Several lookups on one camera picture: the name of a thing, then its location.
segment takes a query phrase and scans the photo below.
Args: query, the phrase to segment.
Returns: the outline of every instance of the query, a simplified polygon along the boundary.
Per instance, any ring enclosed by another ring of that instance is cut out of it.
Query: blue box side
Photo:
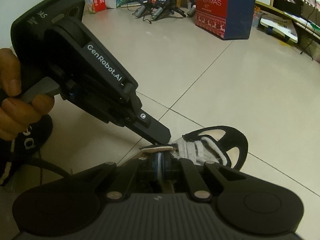
[[[256,0],[228,0],[225,40],[248,39]]]

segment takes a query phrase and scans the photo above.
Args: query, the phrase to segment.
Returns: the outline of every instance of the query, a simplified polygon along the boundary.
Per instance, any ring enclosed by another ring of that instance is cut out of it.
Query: black and white shoe
[[[183,135],[172,144],[151,145],[142,153],[170,151],[175,158],[186,158],[196,165],[214,161],[240,170],[248,154],[248,141],[243,133],[229,126],[212,126]]]
[[[46,114],[14,140],[8,142],[0,139],[0,186],[5,186],[20,166],[47,141],[52,127],[52,119]]]

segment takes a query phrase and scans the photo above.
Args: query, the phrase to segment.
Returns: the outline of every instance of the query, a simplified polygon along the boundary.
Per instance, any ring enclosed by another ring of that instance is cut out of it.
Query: ridged black surface
[[[248,236],[229,227],[210,205],[195,203],[181,194],[132,194],[108,204],[90,226],[60,237],[21,233],[16,240],[299,240],[295,234],[278,237]]]

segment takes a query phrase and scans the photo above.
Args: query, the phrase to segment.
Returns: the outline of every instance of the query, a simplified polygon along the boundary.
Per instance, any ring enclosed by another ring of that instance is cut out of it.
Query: christmas box
[[[224,40],[248,39],[255,0],[196,0],[196,25]]]

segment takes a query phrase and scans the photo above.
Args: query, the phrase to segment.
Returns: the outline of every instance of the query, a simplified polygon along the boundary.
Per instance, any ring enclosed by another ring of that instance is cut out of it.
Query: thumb
[[[9,97],[21,93],[20,62],[11,49],[0,49],[0,82]]]

